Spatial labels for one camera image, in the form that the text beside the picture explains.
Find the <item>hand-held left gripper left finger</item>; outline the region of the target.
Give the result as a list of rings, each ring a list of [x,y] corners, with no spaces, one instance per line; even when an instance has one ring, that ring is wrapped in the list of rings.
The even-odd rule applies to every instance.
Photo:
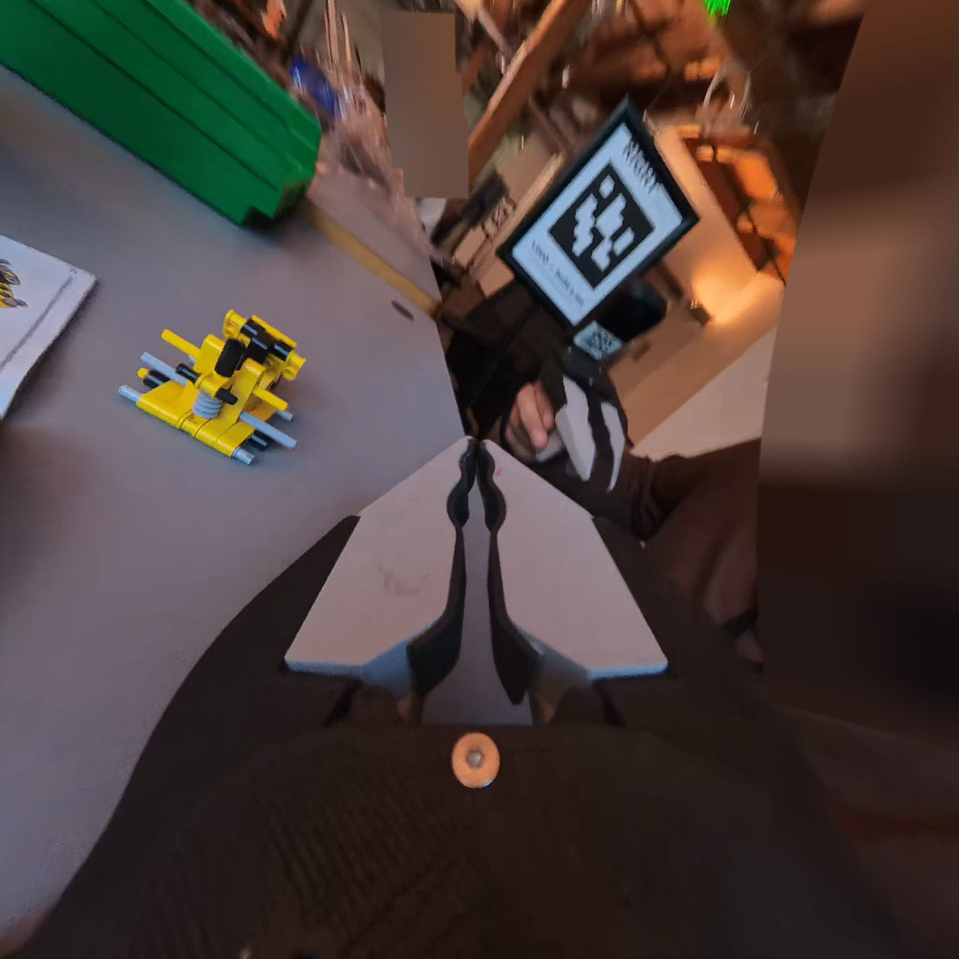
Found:
[[[463,438],[360,514],[287,668],[425,696],[455,667],[476,447]]]

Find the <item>person's right forearm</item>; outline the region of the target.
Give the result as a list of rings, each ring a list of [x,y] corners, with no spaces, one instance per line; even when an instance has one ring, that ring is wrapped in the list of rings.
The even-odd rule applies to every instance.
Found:
[[[567,456],[534,470],[594,518],[649,541],[673,528],[689,536],[754,534],[760,460],[761,438],[690,458],[627,453],[612,489],[606,480],[580,479]]]

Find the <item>lego instruction booklet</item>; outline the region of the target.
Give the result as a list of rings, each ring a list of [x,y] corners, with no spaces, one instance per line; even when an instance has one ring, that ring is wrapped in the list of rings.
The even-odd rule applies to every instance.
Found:
[[[1,237],[1,417],[97,284],[94,274]]]

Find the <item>yellow lego model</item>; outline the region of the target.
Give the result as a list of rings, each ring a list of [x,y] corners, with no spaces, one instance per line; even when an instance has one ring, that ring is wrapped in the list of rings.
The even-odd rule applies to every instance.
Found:
[[[198,344],[171,329],[161,338],[181,362],[171,366],[143,353],[140,388],[121,386],[120,398],[234,462],[251,465],[271,446],[295,448],[296,440],[276,425],[293,420],[276,390],[304,366],[297,342],[263,318],[233,310],[225,314],[221,333]]]

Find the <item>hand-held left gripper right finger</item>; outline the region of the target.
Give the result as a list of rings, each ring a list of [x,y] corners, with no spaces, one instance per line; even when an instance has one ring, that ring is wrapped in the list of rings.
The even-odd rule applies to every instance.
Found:
[[[478,448],[493,659],[514,704],[661,675],[667,659],[593,517],[496,444]]]

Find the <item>person's right hand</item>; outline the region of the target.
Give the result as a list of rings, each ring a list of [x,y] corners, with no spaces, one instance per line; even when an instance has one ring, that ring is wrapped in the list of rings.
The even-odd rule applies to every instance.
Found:
[[[500,436],[502,445],[526,464],[546,462],[565,449],[552,402],[540,381],[519,390]]]

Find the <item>green plastic bin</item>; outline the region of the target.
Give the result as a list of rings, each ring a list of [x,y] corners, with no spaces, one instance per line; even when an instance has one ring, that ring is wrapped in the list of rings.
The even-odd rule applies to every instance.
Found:
[[[187,2],[4,1],[1,60],[232,222],[315,177],[318,120]]]

